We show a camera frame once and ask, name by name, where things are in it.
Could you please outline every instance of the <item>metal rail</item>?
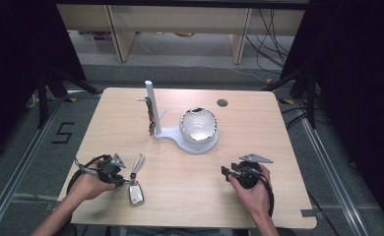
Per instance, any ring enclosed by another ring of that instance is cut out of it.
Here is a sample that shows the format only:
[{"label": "metal rail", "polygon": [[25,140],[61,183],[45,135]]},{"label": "metal rail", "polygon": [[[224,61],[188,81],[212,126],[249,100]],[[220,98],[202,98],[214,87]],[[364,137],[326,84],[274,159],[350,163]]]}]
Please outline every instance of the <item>metal rail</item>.
[{"label": "metal rail", "polygon": [[27,147],[26,152],[24,153],[23,157],[21,158],[20,162],[18,163],[17,167],[15,168],[13,174],[11,175],[10,179],[8,180],[8,183],[2,190],[0,194],[0,221],[2,217],[5,214],[5,211],[7,210],[11,200],[14,197],[14,194],[18,187],[20,186],[21,182],[23,181],[28,169],[30,168],[30,165],[32,163],[32,160],[38,151],[38,148],[42,142],[42,140],[45,137],[45,134],[47,133],[51,122],[54,118],[54,115],[56,114],[56,111],[60,107],[60,105],[63,103],[64,98],[56,98],[53,101],[53,104],[51,105],[51,108],[49,109],[50,116],[44,123],[44,125],[37,129],[34,137],[32,138],[32,141],[30,142],[29,146]]},{"label": "metal rail", "polygon": [[[295,105],[297,107],[303,107],[302,103],[299,100],[295,101]],[[323,146],[317,131],[311,128],[311,125],[309,124],[307,119],[303,119],[302,124],[306,131],[306,134],[309,137],[310,142],[312,143],[315,149],[315,152],[317,153],[318,159],[321,162],[321,165],[330,182],[334,194],[336,195],[337,200],[339,201],[339,204],[342,207],[342,210],[346,216],[346,219],[348,220],[349,226],[352,229],[352,233],[354,235],[361,236],[369,235],[360,217],[360,214],[352,201],[352,198],[350,197],[345,185],[343,184],[342,179],[340,178],[336,168],[334,167],[333,160],[330,158]]]}]

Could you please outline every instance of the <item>gray floor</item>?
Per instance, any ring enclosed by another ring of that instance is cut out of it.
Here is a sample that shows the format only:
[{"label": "gray floor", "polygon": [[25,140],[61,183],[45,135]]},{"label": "gray floor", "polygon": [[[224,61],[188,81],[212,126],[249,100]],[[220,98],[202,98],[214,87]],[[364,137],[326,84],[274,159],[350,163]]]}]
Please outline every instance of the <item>gray floor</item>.
[{"label": "gray floor", "polygon": [[[122,64],[117,61],[111,41],[93,40],[91,35],[78,34],[75,31],[71,31],[70,36],[89,82],[99,89],[111,86],[140,87],[146,79],[156,81],[156,85],[163,88],[258,90],[266,85],[267,79],[276,81],[279,78],[277,74],[260,69],[261,66],[266,70],[277,71],[280,67],[266,59],[257,58],[249,43],[245,45],[241,64],[234,65],[227,35],[194,34],[181,37],[174,33],[140,32],[136,36],[127,62]],[[251,35],[249,38],[259,45],[256,36]],[[292,37],[279,37],[278,41],[281,46],[290,48]],[[267,49],[265,51],[279,60],[277,53]],[[290,99],[288,91],[291,86],[292,83],[289,83],[278,88],[277,98]],[[71,85],[68,85],[68,88],[77,89]],[[76,102],[60,103],[31,167],[0,221],[0,235],[28,235],[50,213],[97,102],[97,97],[87,96],[77,98]],[[280,108],[286,111],[295,106],[282,103]],[[295,118],[299,115],[298,112],[293,110],[285,113],[284,122]],[[315,118],[318,136],[354,202],[368,235],[384,235],[384,215],[361,176],[348,166],[350,158],[325,112],[316,112]],[[32,137],[37,132],[37,119],[37,107],[30,109],[4,142],[4,152],[0,153],[0,192],[32,142]],[[72,139],[66,145],[54,145],[52,141],[63,139],[55,135],[59,126],[69,121],[75,122],[75,125],[67,127],[73,133]],[[325,218],[327,217],[340,235],[357,235],[352,232],[347,215],[336,197],[303,123],[296,123],[288,129],[288,133],[306,189],[324,211],[324,214],[321,214],[313,203],[317,211],[317,226],[312,230],[295,230],[296,234],[335,235]],[[79,229],[83,231],[85,226],[79,226]],[[90,226],[85,235],[103,233],[104,227]]]}]

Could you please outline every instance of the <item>fingers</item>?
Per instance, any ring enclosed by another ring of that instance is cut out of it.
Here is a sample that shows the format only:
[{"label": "fingers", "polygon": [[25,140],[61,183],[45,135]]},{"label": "fingers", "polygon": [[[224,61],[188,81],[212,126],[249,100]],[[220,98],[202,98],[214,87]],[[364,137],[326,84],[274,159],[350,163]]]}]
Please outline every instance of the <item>fingers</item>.
[{"label": "fingers", "polygon": [[117,188],[118,188],[117,184],[106,184],[105,190],[106,191],[113,191],[113,190],[116,190]]},{"label": "fingers", "polygon": [[88,166],[88,168],[94,168],[94,169],[97,169],[97,167],[103,162],[103,160],[101,159],[98,159],[96,161],[94,161],[92,164],[90,164]]},{"label": "fingers", "polygon": [[240,183],[238,182],[238,180],[236,180],[234,177],[232,177],[232,175],[228,175],[228,181],[229,183],[232,185],[232,188],[234,188],[235,190],[237,190],[238,187],[241,187]]},{"label": "fingers", "polygon": [[264,175],[270,181],[270,170],[266,166],[259,164],[260,169],[262,170],[262,175]]}]

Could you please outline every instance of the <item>white vertical rod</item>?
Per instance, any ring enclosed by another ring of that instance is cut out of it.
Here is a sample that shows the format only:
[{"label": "white vertical rod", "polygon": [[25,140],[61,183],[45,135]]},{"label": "white vertical rod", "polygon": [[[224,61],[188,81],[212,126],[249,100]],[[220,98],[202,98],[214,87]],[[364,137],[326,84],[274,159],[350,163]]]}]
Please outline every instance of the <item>white vertical rod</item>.
[{"label": "white vertical rod", "polygon": [[152,101],[153,116],[155,117],[156,134],[160,134],[161,128],[160,128],[160,120],[159,120],[159,113],[158,113],[158,105],[156,104],[155,92],[153,90],[153,83],[151,81],[145,81],[145,84],[147,89],[147,95]]}]

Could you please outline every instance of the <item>white bowl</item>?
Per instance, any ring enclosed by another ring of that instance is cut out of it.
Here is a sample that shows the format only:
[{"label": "white bowl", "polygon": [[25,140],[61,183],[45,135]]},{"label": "white bowl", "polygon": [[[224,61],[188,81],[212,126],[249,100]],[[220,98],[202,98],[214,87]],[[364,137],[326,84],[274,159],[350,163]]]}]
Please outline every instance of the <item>white bowl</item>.
[{"label": "white bowl", "polygon": [[217,120],[211,111],[195,107],[187,110],[179,123],[183,138],[192,144],[205,144],[217,131]]}]

